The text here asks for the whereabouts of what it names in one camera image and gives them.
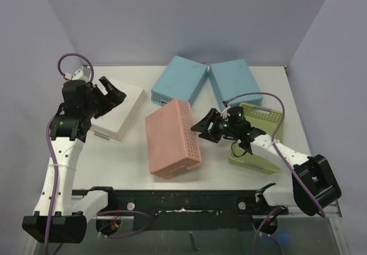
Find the white perforated plastic basket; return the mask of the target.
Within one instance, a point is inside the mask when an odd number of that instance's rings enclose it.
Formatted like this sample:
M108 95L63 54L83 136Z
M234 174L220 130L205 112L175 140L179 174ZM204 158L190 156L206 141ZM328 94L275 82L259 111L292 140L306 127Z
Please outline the white perforated plastic basket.
M110 82L127 97L109 113L92 119L91 132L103 139L121 143L147 101L147 94L143 88L135 85L115 79L111 79Z

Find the pink plastic basket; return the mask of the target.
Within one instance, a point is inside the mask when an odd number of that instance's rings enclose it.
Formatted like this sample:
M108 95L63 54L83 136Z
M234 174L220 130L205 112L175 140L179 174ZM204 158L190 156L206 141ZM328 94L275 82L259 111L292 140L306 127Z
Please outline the pink plastic basket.
M174 99L145 118L150 174L170 179L202 162L189 102Z

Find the blue perforated plastic basket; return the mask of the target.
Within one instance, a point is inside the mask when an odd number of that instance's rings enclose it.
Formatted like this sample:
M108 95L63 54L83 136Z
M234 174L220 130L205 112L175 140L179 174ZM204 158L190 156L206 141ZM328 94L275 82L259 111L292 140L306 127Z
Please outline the blue perforated plastic basket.
M209 82L220 110L224 109L223 101L245 93L229 103L230 106L250 103L260 106L263 95L245 60L232 60L210 65Z

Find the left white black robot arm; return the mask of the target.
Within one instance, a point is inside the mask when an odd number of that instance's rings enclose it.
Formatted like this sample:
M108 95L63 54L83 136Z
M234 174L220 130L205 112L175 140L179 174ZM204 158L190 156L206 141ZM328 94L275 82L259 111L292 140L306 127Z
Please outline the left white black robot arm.
M98 212L111 215L116 210L112 187L93 187L72 204L76 167L91 120L109 113L126 98L106 77L99 81L106 93L84 80L64 83L64 101L47 126L50 159L44 185L34 212L22 221L24 231L39 243L79 244L92 217Z

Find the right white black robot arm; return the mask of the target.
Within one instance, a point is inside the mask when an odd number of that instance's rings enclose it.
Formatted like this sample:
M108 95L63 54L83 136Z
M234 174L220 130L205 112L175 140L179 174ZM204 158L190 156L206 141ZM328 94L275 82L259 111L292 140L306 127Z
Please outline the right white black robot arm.
M255 206L262 214L269 214L276 206L296 206L309 216L324 215L324 208L342 195L324 156L306 155L281 144L265 131L252 126L242 107L229 107L224 112L212 108L191 129L199 138L213 143L221 139L233 140L246 153L269 161L290 176L288 187L271 183L260 190Z

